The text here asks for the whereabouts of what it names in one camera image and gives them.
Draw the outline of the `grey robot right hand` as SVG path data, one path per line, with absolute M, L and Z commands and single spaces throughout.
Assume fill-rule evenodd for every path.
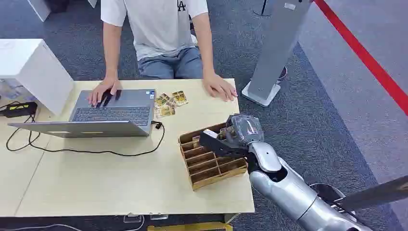
M 253 142 L 265 141 L 259 119 L 244 114 L 230 115 L 226 121 L 226 127 L 220 130 L 217 138 L 242 147 Z

